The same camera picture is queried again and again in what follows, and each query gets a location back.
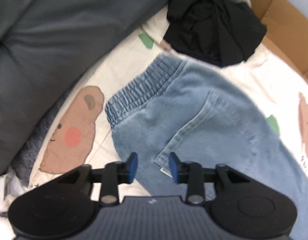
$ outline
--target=metal bolt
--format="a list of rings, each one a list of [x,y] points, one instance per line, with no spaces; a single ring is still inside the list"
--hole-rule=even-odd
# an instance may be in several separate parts
[[[192,204],[200,204],[204,201],[204,198],[200,195],[191,195],[188,201]]]
[[[113,204],[117,201],[117,198],[113,195],[106,195],[101,198],[101,201],[104,204]]]

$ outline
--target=crumpled black fabric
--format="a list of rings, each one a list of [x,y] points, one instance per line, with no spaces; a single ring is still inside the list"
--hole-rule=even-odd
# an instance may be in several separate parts
[[[173,49],[221,67],[246,61],[266,34],[246,3],[229,0],[169,0],[167,19]]]

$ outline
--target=pink cheek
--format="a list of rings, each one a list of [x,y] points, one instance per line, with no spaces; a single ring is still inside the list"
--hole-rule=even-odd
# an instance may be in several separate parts
[[[64,135],[64,141],[69,147],[75,147],[81,142],[81,132],[76,127],[67,129]]]

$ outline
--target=jeans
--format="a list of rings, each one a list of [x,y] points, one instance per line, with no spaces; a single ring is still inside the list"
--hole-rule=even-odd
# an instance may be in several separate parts
[[[139,154],[136,179],[152,195],[185,195],[168,175],[170,152],[206,168],[225,163],[293,200],[290,236],[308,240],[308,179],[249,98],[208,65],[161,54],[105,111],[118,155]]]

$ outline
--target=gray cushion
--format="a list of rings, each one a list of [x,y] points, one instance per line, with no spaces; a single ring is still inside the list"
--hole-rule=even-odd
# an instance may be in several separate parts
[[[0,175],[43,114],[167,0],[0,0]]]

